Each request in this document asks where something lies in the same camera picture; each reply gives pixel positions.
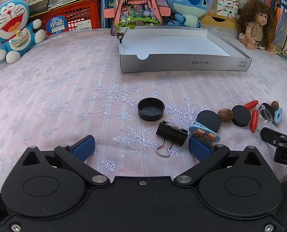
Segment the blue hair clip with bears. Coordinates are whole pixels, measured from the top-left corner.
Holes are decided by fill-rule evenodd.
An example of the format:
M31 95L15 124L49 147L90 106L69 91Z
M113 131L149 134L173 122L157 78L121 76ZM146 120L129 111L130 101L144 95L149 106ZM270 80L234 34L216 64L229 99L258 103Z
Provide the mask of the blue hair clip with bears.
M209 143L221 141L220 136L216 132L210 130L199 122L194 122L193 125L189 127L189 132L191 135L202 138Z

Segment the plain light blue clip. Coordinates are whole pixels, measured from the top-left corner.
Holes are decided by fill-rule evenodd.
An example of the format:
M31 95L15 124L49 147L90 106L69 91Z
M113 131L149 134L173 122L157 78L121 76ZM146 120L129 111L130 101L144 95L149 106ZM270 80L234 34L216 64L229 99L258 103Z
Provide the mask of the plain light blue clip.
M283 114L283 109L281 107L275 111L273 121L276 125L280 124L281 119L282 119L282 114Z

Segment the red crayon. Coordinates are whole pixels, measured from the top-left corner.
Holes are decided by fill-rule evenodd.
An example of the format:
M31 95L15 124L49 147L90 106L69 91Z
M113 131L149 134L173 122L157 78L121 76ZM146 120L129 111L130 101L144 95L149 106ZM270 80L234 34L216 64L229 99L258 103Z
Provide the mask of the red crayon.
M258 126L258 117L259 117L259 111L253 110L251 114L251 121L250 121L250 131L255 132Z
M250 110L250 109L256 107L257 105L258 105L258 101L257 100L253 100L253 101L251 101L249 103L244 104L244 107L246 109Z

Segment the black round disc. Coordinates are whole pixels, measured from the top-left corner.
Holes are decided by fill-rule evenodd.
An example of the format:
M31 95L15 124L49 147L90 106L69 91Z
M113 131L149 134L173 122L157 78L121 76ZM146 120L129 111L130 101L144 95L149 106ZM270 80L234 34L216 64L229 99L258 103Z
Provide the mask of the black round disc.
M232 108L232 111L234 114L232 122L236 126L245 127L250 123L251 113L246 107L242 105L236 105Z
M196 121L214 132L218 132L222 124L221 118L210 110L201 111Z

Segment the large black binder clip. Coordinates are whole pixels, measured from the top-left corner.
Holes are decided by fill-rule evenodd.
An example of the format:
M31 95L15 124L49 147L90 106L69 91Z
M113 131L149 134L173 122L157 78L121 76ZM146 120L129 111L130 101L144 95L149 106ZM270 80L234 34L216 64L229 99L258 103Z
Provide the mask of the large black binder clip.
M173 144L182 146L184 145L186 138L188 137L188 132L186 129L180 128L174 124L166 122L163 120L159 123L158 129L156 131L156 135L162 137L162 143L160 146L155 148L155 152L157 155L167 158L170 156L170 149ZM167 154L161 154L158 150L163 147L164 142L168 140L170 141L170 145L167 148Z

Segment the black round cap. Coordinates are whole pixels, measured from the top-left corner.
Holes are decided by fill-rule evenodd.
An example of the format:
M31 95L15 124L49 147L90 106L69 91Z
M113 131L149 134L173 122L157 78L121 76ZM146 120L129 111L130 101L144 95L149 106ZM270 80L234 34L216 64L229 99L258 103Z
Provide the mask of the black round cap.
M158 98L147 97L138 102L137 109L141 119L154 122L163 117L165 105Z

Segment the small black round piece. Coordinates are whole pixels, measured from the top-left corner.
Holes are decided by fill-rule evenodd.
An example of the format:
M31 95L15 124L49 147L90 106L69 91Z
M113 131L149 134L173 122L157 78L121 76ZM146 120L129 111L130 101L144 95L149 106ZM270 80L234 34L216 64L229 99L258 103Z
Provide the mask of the small black round piece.
M275 110L268 103L262 103L259 106L259 112L261 112L262 109L264 109L265 111L269 112L272 117L274 116Z

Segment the small brown nut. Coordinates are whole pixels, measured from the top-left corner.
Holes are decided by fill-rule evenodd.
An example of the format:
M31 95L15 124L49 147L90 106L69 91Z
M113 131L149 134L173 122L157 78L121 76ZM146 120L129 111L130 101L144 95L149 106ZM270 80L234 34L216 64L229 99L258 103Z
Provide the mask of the small brown nut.
M270 104L271 108L273 109L273 111L277 111L280 106L279 106L279 103L277 101L273 101L271 104Z

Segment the grey shallow cardboard box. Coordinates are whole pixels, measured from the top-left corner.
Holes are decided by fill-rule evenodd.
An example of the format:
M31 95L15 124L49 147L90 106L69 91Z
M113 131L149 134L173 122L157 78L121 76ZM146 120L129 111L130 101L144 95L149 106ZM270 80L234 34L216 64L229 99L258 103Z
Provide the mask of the grey shallow cardboard box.
M251 57L207 29L140 26L118 41L122 73L216 70L247 71Z

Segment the small binder clip on box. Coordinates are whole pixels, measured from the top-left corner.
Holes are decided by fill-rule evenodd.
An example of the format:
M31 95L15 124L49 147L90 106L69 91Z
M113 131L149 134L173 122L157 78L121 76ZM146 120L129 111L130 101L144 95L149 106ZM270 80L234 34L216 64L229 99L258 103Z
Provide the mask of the small binder clip on box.
M117 37L117 39L118 39L118 41L119 41L119 43L120 44L122 44L122 41L123 41L123 38L124 38L124 36L126 35L126 32L128 31L128 27L126 27L126 29L125 29L125 31L124 32L121 32L121 31L119 31L119 32L115 32L116 33L116 37Z

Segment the wooden drawer box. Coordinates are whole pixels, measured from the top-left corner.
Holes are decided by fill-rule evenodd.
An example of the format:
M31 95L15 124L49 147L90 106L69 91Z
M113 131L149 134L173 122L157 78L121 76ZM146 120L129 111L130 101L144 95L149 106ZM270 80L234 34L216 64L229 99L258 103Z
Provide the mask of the wooden drawer box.
M213 13L207 13L200 17L199 20L204 26L218 26L233 30L238 30L239 28L239 21L237 19L220 16Z

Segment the red plastic crate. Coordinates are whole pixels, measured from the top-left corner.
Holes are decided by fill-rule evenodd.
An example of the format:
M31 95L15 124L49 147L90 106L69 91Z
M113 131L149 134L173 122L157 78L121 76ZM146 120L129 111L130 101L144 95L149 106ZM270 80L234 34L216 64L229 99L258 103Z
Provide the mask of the red plastic crate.
M41 20L40 28L47 36L72 30L90 30L101 27L100 0L78 0L31 16L29 22Z

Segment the Doraemon plush toy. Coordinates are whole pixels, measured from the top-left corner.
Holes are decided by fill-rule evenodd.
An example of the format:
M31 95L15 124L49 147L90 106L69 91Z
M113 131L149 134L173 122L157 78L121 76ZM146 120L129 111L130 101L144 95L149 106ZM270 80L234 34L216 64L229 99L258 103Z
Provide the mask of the Doraemon plush toy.
M10 0L0 6L0 61L17 62L34 45L45 40L42 21L29 20L29 6L23 0Z

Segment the Stitch plush toy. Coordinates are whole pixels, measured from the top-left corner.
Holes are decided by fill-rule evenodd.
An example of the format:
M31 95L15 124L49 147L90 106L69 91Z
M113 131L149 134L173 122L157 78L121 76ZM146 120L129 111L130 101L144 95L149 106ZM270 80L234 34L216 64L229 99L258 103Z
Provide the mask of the Stitch plush toy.
M174 19L169 19L167 26L200 28L200 17L204 16L213 0L165 0L174 14Z

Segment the pink triangular diorama toy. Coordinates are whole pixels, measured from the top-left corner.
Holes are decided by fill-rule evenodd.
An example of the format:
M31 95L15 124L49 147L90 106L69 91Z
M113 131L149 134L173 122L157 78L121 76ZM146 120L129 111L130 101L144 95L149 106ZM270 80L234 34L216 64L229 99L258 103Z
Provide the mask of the pink triangular diorama toy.
M110 33L121 34L123 28L163 25L163 18L170 16L168 5L161 6L158 0L104 0L103 16L106 27L111 23Z

